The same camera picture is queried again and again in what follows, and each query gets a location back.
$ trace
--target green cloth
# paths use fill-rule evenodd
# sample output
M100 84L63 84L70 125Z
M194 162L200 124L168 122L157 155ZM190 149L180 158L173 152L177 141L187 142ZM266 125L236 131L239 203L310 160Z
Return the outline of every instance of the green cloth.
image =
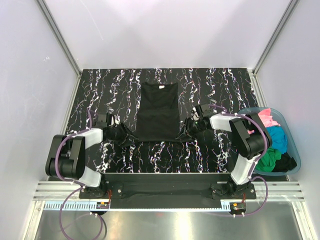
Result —
M281 152L278 149L269 147L265 155L258 161L255 169L261 172L271 173L276 166L276 160L281 159Z

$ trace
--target white wall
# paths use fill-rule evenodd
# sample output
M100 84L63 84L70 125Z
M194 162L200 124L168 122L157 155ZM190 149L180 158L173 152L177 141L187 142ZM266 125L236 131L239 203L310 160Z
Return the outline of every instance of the white wall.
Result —
M253 68L290 0L46 0L82 69Z
M0 1L0 33L0 238L19 240L76 75L36 1Z
M301 0L258 73L269 107L288 123L298 152L298 179L320 236L320 1Z

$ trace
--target blue plastic bin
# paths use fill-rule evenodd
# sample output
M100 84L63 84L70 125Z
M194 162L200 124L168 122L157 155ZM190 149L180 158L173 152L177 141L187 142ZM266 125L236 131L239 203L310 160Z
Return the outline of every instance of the blue plastic bin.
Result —
M244 108L241 111L239 111L239 114L259 113L262 110L268 109L268 108L269 107ZM291 132L289 130L289 127L287 125L287 122L284 116L282 116L282 114L277 110L273 108L270 108L270 109L271 109L272 119L277 121L281 125L281 127L283 128L287 136L287 140L288 140L287 153L290 155L290 157L294 158L294 160L296 161L296 167L287 172L264 172L264 171L258 171L258 170L254 170L254 172L257 174L265 175L265 176L285 176L285 175L295 174L296 172L299 171L301 167L301 159L300 159L296 144L294 142L294 139L292 138Z

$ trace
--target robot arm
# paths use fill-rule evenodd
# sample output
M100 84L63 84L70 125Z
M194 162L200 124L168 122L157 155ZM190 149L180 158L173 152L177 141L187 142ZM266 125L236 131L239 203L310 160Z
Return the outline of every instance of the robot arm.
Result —
M258 114L246 115L258 124L263 131L267 148L272 145L272 139L261 122ZM198 105L192 111L192 116L188 117L177 139L185 137L196 138L197 133L204 130L224 130L232 132L232 144L236 147L239 155L234 170L231 172L231 180L228 182L227 190L236 192L250 181L253 170L265 148L264 138L258 128L250 121L237 116L236 114L225 115L224 113L214 114L208 104Z
M93 128L72 137L66 135L53 137L45 166L45 172L48 176L58 176L55 166L56 154L65 138L69 139L62 146L58 156L60 175L88 187L100 188L104 192L106 192L104 175L86 166L86 149L106 140L113 140L117 145L123 146L137 139L127 126L119 121L117 116L109 113L99 114Z

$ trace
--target pink cloth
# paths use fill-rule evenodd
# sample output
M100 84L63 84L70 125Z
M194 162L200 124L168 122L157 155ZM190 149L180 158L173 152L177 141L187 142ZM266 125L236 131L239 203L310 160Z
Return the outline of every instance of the pink cloth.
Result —
M270 108L266 108L264 110L262 110L261 112L258 113L258 116L260 117L263 125L267 128L267 127L273 127L273 126L280 126L280 124L277 121L274 121L272 119L271 114L271 109Z

